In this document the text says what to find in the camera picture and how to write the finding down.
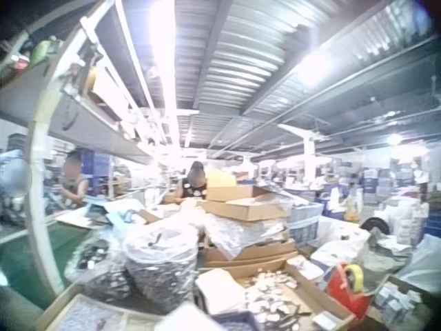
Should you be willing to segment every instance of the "dark hair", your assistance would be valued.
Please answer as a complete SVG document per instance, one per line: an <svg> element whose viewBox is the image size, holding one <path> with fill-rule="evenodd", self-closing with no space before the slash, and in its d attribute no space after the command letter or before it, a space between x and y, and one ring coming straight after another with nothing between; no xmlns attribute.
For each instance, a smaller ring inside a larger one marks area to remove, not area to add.
<svg viewBox="0 0 441 331"><path fill-rule="evenodd" d="M66 161L67 160L81 163L81 153L78 150L71 150L70 152L68 152Z"/></svg>
<svg viewBox="0 0 441 331"><path fill-rule="evenodd" d="M195 162L193 162L190 170L193 170L193 169L204 171L204 165L200 161L195 161Z"/></svg>

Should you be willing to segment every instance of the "white bag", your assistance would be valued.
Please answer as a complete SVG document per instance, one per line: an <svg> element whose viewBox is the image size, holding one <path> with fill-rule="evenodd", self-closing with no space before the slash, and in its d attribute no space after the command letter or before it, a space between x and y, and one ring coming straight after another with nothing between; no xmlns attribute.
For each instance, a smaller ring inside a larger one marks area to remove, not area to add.
<svg viewBox="0 0 441 331"><path fill-rule="evenodd" d="M409 264L396 276L422 290L441 295L441 239L425 234Z"/></svg>

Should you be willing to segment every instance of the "ceiling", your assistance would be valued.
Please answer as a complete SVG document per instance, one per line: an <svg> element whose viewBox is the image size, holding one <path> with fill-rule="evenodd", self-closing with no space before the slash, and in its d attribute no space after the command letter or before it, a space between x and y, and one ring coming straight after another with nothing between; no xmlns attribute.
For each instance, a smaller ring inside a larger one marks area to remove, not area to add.
<svg viewBox="0 0 441 331"><path fill-rule="evenodd" d="M123 7L148 89L163 107L148 33L152 2ZM58 20L58 29L68 31L81 14ZM175 0L175 16L178 108L200 110L178 117L182 146L188 140L215 158L253 152L256 161L302 153L302 139L279 123L325 135L316 143L324 154L380 147L390 133L441 138L440 42L414 1ZM113 10L97 34L147 107L115 20ZM316 72L327 74L308 84Z"/></svg>

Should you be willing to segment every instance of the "bag of metal parts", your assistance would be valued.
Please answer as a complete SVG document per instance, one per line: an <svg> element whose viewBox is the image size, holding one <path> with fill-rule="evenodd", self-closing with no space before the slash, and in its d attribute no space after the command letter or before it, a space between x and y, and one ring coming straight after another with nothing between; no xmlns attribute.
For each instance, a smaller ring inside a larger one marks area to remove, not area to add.
<svg viewBox="0 0 441 331"><path fill-rule="evenodd" d="M121 244L111 228L89 234L74 251L65 277L84 285L85 293L104 302L124 299L132 292Z"/></svg>
<svg viewBox="0 0 441 331"><path fill-rule="evenodd" d="M190 300L196 277L196 228L167 220L134 229L123 244L137 288L161 314Z"/></svg>

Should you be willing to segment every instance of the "packing tape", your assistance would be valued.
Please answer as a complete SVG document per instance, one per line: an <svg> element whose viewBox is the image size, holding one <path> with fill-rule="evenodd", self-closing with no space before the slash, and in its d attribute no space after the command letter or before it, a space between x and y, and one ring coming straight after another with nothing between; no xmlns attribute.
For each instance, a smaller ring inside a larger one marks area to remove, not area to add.
<svg viewBox="0 0 441 331"><path fill-rule="evenodd" d="M361 293L363 291L363 271L360 266L356 264L347 265L345 267L345 274L348 278L352 292L354 294Z"/></svg>

